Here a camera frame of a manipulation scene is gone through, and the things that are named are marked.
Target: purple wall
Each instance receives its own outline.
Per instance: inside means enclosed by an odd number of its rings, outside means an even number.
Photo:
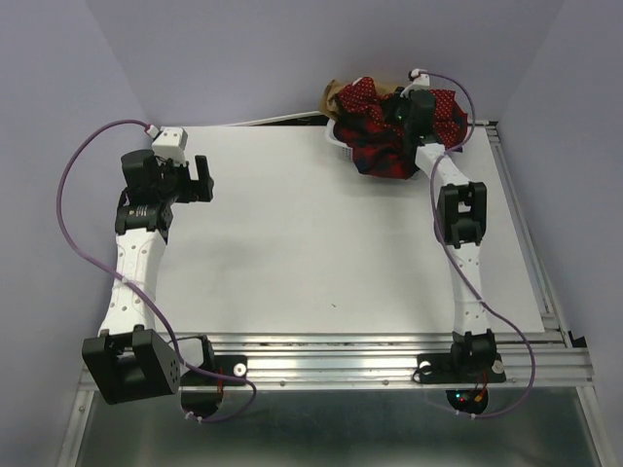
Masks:
[[[623,3],[568,0],[500,133],[531,232],[577,336],[585,335],[623,462]]]
[[[52,466],[82,339],[97,330],[109,287],[61,238],[56,183],[86,135],[142,111],[82,0],[5,0],[0,62],[0,464]],[[111,262],[119,157],[142,144],[140,130],[111,131],[69,183],[69,227]]]
[[[315,110],[333,78],[462,80],[497,120],[563,0],[87,0],[147,115],[247,122]]]

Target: red polka dot fabric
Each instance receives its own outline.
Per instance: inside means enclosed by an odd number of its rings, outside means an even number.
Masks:
[[[429,90],[435,96],[435,122],[432,127],[446,149],[456,146],[467,133],[467,114],[455,102],[453,90]]]
[[[467,114],[455,102],[453,90],[429,90],[436,99],[433,128],[446,148],[456,146],[467,133]],[[404,127],[385,121],[382,103],[397,94],[378,95],[374,80],[360,79],[336,95],[340,118],[333,132],[352,148],[359,173],[408,179],[418,171],[413,155],[404,151]]]
[[[356,83],[346,85],[338,93],[338,98],[342,108],[350,113],[360,116],[367,116],[370,121],[368,125],[378,126],[378,129],[388,128],[402,137],[402,127],[385,123],[381,102],[389,99],[392,94],[378,95],[374,86],[374,80],[369,76],[361,78]]]

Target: black motor bracket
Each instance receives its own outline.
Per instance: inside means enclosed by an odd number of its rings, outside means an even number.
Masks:
[[[85,339],[82,358],[107,404],[175,394],[179,388],[177,355],[153,329]]]
[[[227,377],[245,377],[244,374],[236,374],[235,367],[248,368],[248,359],[245,355],[215,355],[212,343],[207,336],[197,337],[202,342],[203,363],[200,369]],[[224,390],[228,386],[244,386],[242,380],[231,381],[217,377],[207,377],[195,372],[187,372],[181,378],[184,387],[212,387],[213,391],[184,391],[181,393],[181,405],[185,412],[192,412],[203,418],[209,417],[218,411],[223,401]]]
[[[413,380],[420,384],[476,383],[483,373],[487,374],[488,382],[506,381],[491,330],[477,336],[454,334],[450,352],[419,354]]]

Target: wire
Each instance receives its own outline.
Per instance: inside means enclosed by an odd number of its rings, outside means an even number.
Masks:
[[[145,302],[147,304],[148,307],[150,307],[152,309],[154,314],[163,323],[163,326],[165,326],[166,332],[168,333],[168,335],[171,338],[171,343],[173,344],[173,348],[175,349],[175,353],[177,354],[177,358],[179,359],[179,362],[182,365],[184,365],[189,370],[192,370],[193,372],[195,372],[195,373],[197,373],[199,375],[203,375],[205,377],[214,377],[216,379],[221,379],[221,380],[224,380],[224,381],[243,382],[243,383],[248,384],[249,386],[251,386],[251,389],[253,390],[253,393],[251,394],[251,397],[249,398],[249,400],[241,408],[239,408],[237,411],[235,411],[233,413],[229,413],[229,414],[221,416],[221,417],[211,417],[211,418],[201,418],[199,416],[194,416],[193,413],[186,413],[187,417],[195,419],[196,421],[198,421],[200,423],[217,423],[217,422],[221,422],[221,421],[230,420],[230,419],[234,418],[235,416],[237,416],[237,415],[243,413],[244,411],[246,411],[251,406],[251,404],[253,404],[253,402],[255,401],[255,398],[257,396],[257,387],[256,387],[256,385],[252,381],[249,381],[248,379],[246,379],[245,377],[230,377],[230,376],[226,376],[226,375],[219,375],[217,373],[213,373],[213,372],[209,372],[207,370],[203,370],[201,368],[198,368],[198,367],[196,367],[194,365],[191,365],[190,363],[186,362],[184,360],[184,358],[182,357],[182,354],[180,353],[179,344],[177,342],[178,339],[175,336],[175,333],[173,332],[173,328],[171,327],[171,325],[168,322],[168,320],[165,318],[165,315],[156,306],[154,301],[152,299],[150,299],[147,296],[147,294],[145,294],[145,292],[143,292],[136,284],[134,284],[133,282],[127,280],[122,274],[118,273],[113,268],[111,268],[108,265],[102,263],[101,261],[99,261],[96,258],[94,258],[93,256],[91,256],[89,253],[87,253],[84,250],[82,250],[76,244],[76,242],[74,241],[72,236],[69,234],[69,231],[67,230],[67,227],[65,226],[65,221],[64,221],[64,219],[62,217],[62,195],[63,195],[63,190],[65,188],[65,183],[67,181],[67,176],[69,175],[69,171],[73,167],[73,165],[76,162],[76,160],[78,159],[78,157],[85,150],[85,148],[87,148],[87,146],[89,146],[89,144],[91,144],[91,142],[99,134],[103,133],[105,130],[107,130],[109,128],[112,128],[114,126],[121,126],[121,125],[138,125],[138,126],[142,126],[145,130],[148,130],[151,127],[150,125],[148,125],[148,124],[146,124],[144,122],[141,122],[139,120],[118,120],[118,121],[111,122],[110,124],[107,124],[107,125],[104,125],[104,126],[98,128],[96,131],[94,131],[78,147],[78,149],[71,156],[71,158],[69,159],[69,162],[67,163],[67,165],[65,166],[64,170],[62,171],[62,175],[60,176],[60,181],[58,182],[58,189],[56,191],[56,219],[58,220],[58,226],[60,227],[60,231],[62,232],[62,236],[65,237],[65,240],[67,241],[67,243],[69,244],[71,249],[74,250],[74,252],[78,256],[80,256],[82,259],[88,261],[89,263],[94,265],[96,268],[101,269],[104,272],[106,272],[107,274],[112,275],[115,279],[119,280],[123,284],[126,284],[126,286],[128,286],[128,288],[132,292],[134,292],[143,302]]]
[[[445,76],[445,75],[441,75],[439,73],[431,73],[429,71],[425,71],[424,73],[426,73],[426,74],[428,74],[430,76],[434,76],[436,78],[441,78],[443,80],[448,80],[448,81],[454,83],[455,85],[457,85],[460,88],[460,90],[463,91],[463,93],[465,94],[465,97],[467,97],[467,100],[469,101],[469,107],[470,107],[470,110],[471,110],[472,123],[471,123],[471,128],[469,130],[469,133],[467,133],[467,136],[465,137],[465,139],[461,143],[457,144],[456,146],[453,146],[450,149],[447,149],[444,152],[444,155],[442,157],[440,157],[439,159],[437,159],[437,161],[435,162],[434,166],[432,166],[432,171],[430,172],[430,187],[429,187],[430,190],[429,190],[429,194],[430,194],[430,206],[432,208],[433,224],[434,224],[436,237],[437,238],[443,238],[443,235],[441,234],[441,227],[440,227],[441,226],[441,222],[439,220],[439,215],[437,213],[437,209],[435,208],[435,188],[434,188],[435,173],[437,172],[437,167],[439,166],[439,163],[441,162],[441,160],[443,160],[444,157],[448,156],[448,153],[451,153],[453,151],[456,151],[456,150],[462,148],[467,143],[467,141],[469,141],[471,139],[472,135],[474,134],[474,130],[476,129],[476,112],[474,111],[474,101],[472,100],[471,95],[469,94],[469,92],[465,89],[465,87],[461,83],[459,83],[458,81],[454,80],[453,78],[450,78],[450,77]],[[458,275],[460,276],[462,281],[465,283],[467,288],[474,295],[476,300],[478,300],[478,302],[480,302],[480,305],[484,309],[486,309],[492,316],[494,316],[495,318],[499,319],[500,321],[503,321],[508,326],[510,326],[513,329],[513,331],[515,331],[515,333],[517,333],[517,335],[523,341],[524,345],[526,346],[526,349],[528,350],[528,354],[530,355],[530,361],[531,361],[530,379],[528,381],[528,386],[526,387],[526,390],[524,391],[524,393],[521,395],[521,397],[517,401],[515,401],[513,404],[508,406],[506,409],[502,409],[501,411],[497,411],[497,412],[493,412],[493,413],[482,413],[480,415],[475,415],[475,416],[469,415],[468,413],[466,413],[466,415],[472,416],[474,418],[495,418],[495,417],[498,417],[498,416],[501,416],[501,415],[505,415],[507,413],[510,413],[510,412],[514,411],[519,406],[521,406],[526,401],[528,396],[530,395],[532,387],[534,386],[534,378],[536,377],[536,358],[534,357],[534,351],[532,350],[532,346],[530,344],[530,341],[528,340],[528,337],[521,331],[521,329],[519,329],[508,318],[506,318],[506,317],[502,316],[501,314],[499,314],[498,312],[496,312],[483,299],[483,296],[480,294],[480,292],[478,292],[478,289],[476,289],[476,287],[474,287],[474,285],[469,281],[469,279],[467,278],[465,273],[458,266],[457,260],[455,260],[455,258],[452,256],[452,253],[450,251],[450,247],[448,245],[446,245],[446,243],[443,242],[443,241],[440,241],[440,243],[441,243],[441,246],[444,249],[444,252],[446,253],[446,256],[448,257],[448,260],[450,260],[450,263],[452,264],[453,268],[457,271]]]

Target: black clamp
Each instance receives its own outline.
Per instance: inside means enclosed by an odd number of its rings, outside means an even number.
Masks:
[[[133,229],[158,231],[165,241],[173,221],[175,202],[210,202],[214,180],[205,156],[195,156],[198,180],[192,180],[189,166],[164,161],[151,150],[138,150],[121,157],[127,187],[117,207],[115,232],[123,235]]]
[[[461,204],[469,209],[461,211]],[[480,242],[487,229],[487,186],[482,182],[445,185],[437,199],[437,214],[443,240],[460,248],[462,243]]]

